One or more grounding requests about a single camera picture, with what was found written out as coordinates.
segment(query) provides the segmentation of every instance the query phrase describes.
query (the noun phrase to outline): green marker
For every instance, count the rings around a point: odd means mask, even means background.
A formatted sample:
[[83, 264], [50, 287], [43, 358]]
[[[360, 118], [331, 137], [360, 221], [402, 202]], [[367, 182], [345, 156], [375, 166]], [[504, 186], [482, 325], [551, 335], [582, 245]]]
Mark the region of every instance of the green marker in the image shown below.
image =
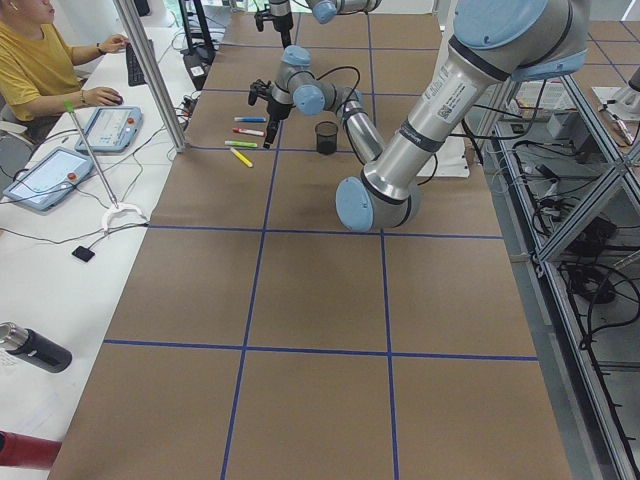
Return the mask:
[[224, 144], [227, 147], [258, 148], [258, 144], [253, 142], [236, 142], [235, 140], [225, 140]]

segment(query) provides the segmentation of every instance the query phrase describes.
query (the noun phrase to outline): person's hand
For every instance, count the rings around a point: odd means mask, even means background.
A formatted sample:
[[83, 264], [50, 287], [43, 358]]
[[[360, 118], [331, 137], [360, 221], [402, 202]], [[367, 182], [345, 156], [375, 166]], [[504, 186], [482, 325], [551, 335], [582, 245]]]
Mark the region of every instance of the person's hand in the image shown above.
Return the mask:
[[106, 53], [115, 53], [118, 50], [123, 49], [129, 43], [129, 39], [124, 35], [120, 35], [119, 33], [116, 35], [111, 35], [100, 45], [100, 50]]
[[116, 106], [122, 104], [122, 97], [113, 88], [96, 87], [84, 91], [84, 101], [91, 106]]

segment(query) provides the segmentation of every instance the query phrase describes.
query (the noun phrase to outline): person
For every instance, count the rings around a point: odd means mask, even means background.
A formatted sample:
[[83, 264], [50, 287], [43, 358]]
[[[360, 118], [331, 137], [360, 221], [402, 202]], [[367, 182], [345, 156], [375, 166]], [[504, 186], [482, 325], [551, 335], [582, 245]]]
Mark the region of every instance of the person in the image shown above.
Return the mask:
[[126, 46], [123, 35], [111, 35], [88, 46], [69, 46], [53, 25], [50, 0], [0, 0], [0, 93], [27, 135], [42, 141], [66, 111], [122, 103], [109, 87], [82, 89], [73, 67]]

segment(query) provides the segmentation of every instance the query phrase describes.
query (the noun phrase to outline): yellow marker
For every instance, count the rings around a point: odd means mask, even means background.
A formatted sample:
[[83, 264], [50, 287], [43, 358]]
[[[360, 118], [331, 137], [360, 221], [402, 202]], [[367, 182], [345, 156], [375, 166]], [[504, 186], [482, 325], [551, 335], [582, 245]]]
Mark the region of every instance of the yellow marker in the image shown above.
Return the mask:
[[252, 168], [253, 167], [253, 163], [251, 163], [251, 161], [245, 157], [244, 155], [242, 155], [239, 151], [237, 151], [235, 148], [231, 147], [230, 148], [231, 153], [233, 153], [236, 157], [238, 157], [238, 159], [240, 159], [240, 161], [242, 163], [244, 163], [247, 167]]

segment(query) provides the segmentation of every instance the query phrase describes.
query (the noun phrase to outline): red cup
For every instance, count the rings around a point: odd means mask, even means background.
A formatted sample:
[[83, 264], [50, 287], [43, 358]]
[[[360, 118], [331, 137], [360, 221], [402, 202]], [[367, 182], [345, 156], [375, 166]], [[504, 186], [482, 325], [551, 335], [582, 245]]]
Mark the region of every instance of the red cup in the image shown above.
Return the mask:
[[0, 465], [49, 470], [61, 442], [0, 431]]

